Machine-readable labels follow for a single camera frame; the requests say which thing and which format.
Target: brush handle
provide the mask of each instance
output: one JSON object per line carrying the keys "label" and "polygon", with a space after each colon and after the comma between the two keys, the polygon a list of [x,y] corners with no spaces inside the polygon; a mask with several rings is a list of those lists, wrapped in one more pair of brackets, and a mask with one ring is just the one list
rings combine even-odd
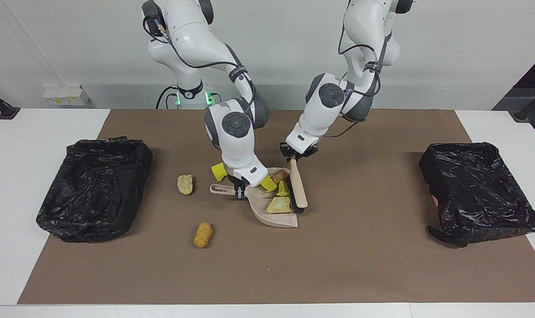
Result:
{"label": "brush handle", "polygon": [[302,185],[302,179],[301,174],[299,173],[299,170],[297,169],[297,160],[291,159],[289,161],[290,164],[290,178],[291,178],[291,186],[293,187],[293,196],[295,197],[295,202],[297,203],[297,207],[304,209],[308,207],[308,202],[306,201],[306,195],[304,194],[304,187]]}

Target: black plastic bag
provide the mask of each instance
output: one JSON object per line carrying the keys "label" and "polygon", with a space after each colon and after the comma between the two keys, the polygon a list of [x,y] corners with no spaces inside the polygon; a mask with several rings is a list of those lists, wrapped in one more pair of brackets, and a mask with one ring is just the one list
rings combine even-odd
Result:
{"label": "black plastic bag", "polygon": [[419,163],[437,201],[443,232],[458,247],[535,232],[535,211],[489,143],[432,144]]}
{"label": "black plastic bag", "polygon": [[78,141],[67,147],[36,222],[65,242],[125,234],[142,202],[152,159],[141,140]]}

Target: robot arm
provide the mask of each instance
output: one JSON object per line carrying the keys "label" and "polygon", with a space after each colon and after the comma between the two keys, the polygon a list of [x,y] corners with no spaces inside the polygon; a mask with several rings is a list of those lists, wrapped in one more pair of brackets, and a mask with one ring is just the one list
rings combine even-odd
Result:
{"label": "robot arm", "polygon": [[[352,123],[365,121],[381,87],[382,67],[393,64],[400,52],[391,33],[393,17],[408,12],[412,3],[350,0],[338,48],[348,63],[346,79],[326,73],[313,80],[304,113],[285,140],[296,153],[312,150],[339,115]],[[342,51],[343,44],[348,49]]]}
{"label": "robot arm", "polygon": [[198,69],[205,67],[228,73],[241,94],[207,107],[205,128],[213,145],[222,151],[237,197],[243,199],[246,185],[257,186],[267,176],[267,169],[254,153],[254,129],[266,124],[269,108],[230,46],[210,31],[209,4],[209,0],[168,0],[160,7],[149,0],[142,6],[144,27],[147,24],[146,32],[154,38],[148,47],[150,53],[174,71],[185,98],[200,93],[203,83]]}
{"label": "robot arm", "polygon": [[252,120],[253,128],[266,124],[269,107],[257,93],[247,69],[230,46],[219,41],[209,28],[213,17],[209,0],[168,0],[161,7],[149,0],[142,9],[144,22],[154,36],[148,50],[154,60],[174,71],[182,97],[193,98],[202,91],[198,69],[217,68],[228,73],[247,102],[243,111]]}

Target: dustpan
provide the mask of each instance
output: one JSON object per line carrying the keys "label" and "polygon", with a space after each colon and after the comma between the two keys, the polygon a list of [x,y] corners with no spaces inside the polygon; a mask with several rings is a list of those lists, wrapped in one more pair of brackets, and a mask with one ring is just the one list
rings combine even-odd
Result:
{"label": "dustpan", "polygon": [[[273,175],[281,170],[287,171],[285,168],[267,168],[267,173]],[[231,185],[211,185],[210,192],[220,195],[235,196],[234,187]],[[255,217],[263,224],[273,227],[283,227],[288,229],[298,228],[297,215],[295,213],[273,215],[267,213],[267,207],[275,197],[275,191],[266,193],[263,187],[251,187],[247,186],[245,191],[245,197],[250,203],[251,210],[254,212]]]}

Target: dustpan handle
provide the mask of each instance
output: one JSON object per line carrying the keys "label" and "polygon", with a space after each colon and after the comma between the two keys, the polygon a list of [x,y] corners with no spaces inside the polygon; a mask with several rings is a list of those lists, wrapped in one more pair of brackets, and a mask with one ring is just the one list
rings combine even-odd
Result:
{"label": "dustpan handle", "polygon": [[210,193],[234,196],[235,190],[234,187],[230,185],[211,185]]}

